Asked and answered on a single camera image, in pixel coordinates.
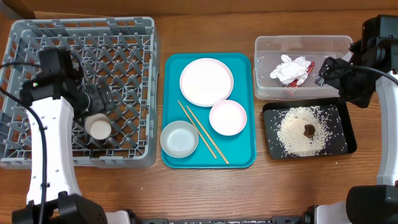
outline crumpled napkin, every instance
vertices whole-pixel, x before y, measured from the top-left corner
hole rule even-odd
[[[301,85],[308,77],[307,71],[311,62],[307,61],[303,56],[296,58],[294,61],[287,55],[280,57],[283,63],[271,72],[271,78],[279,78],[280,82],[285,85],[297,79],[297,86]]]

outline gray bowl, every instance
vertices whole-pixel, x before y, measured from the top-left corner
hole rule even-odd
[[[195,127],[186,121],[174,121],[168,124],[160,135],[160,145],[167,155],[184,158],[192,154],[199,143]]]

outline white rice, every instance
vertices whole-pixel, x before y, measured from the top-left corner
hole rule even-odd
[[[289,109],[281,121],[277,132],[286,154],[295,156],[315,156],[325,148],[332,133],[327,131],[327,118],[321,115],[319,106]],[[304,135],[305,125],[315,128],[312,138]]]

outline red object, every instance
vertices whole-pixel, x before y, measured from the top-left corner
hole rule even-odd
[[[314,67],[315,67],[315,62],[311,62],[310,66],[308,66],[308,68],[307,68],[307,73],[310,74]],[[289,83],[286,87],[297,87],[297,82],[298,82],[298,80],[295,79],[294,81]]]

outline wooden chopstick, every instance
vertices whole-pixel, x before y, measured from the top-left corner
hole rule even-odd
[[[188,117],[188,119],[191,121],[193,127],[197,130],[199,136],[201,137],[201,139],[203,140],[203,142],[206,144],[207,148],[210,150],[211,154],[213,155],[213,157],[215,159],[217,159],[216,154],[213,152],[213,150],[211,149],[211,147],[209,146],[209,144],[206,142],[205,137],[203,137],[203,135],[201,134],[201,132],[199,131],[198,127],[195,125],[195,122],[192,121],[192,118],[189,116],[189,114],[187,113],[187,111],[185,110],[185,108],[182,106],[181,102],[179,100],[177,100],[178,103],[181,106],[181,109],[184,111],[184,113],[186,114],[186,116]]]
[[[201,129],[203,130],[203,132],[207,135],[207,137],[209,138],[210,142],[214,145],[214,147],[217,149],[217,152],[220,154],[220,156],[224,159],[225,163],[228,165],[229,162],[228,160],[225,158],[224,154],[221,152],[221,150],[218,148],[218,146],[216,145],[216,143],[213,141],[213,139],[210,137],[210,135],[207,133],[205,127],[203,127],[203,125],[201,125],[201,122],[198,120],[198,118],[193,114],[192,110],[189,108],[189,106],[187,106],[189,112],[191,112],[193,118],[195,118],[195,120],[197,121],[197,123],[199,124],[199,126],[201,127]]]

